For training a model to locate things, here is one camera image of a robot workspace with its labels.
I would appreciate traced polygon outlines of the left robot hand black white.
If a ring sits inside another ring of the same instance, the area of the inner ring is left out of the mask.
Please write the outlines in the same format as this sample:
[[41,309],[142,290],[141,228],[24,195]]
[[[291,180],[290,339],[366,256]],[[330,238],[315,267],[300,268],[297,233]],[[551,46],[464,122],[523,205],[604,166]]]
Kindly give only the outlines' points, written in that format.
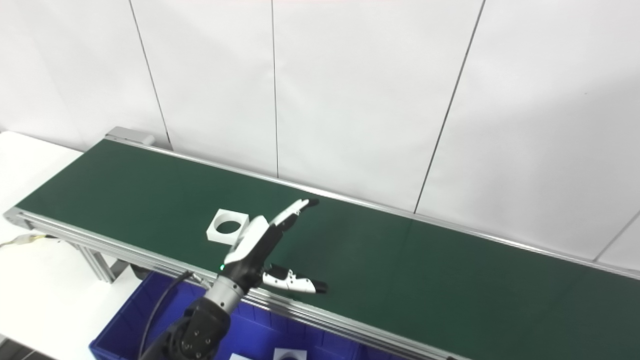
[[219,275],[231,281],[231,287],[244,295],[263,284],[292,292],[326,294],[329,291],[326,282],[274,263],[265,265],[284,233],[295,225],[300,214],[318,203],[320,201],[317,198],[297,199],[271,221],[267,221],[263,215],[252,219],[225,256]]

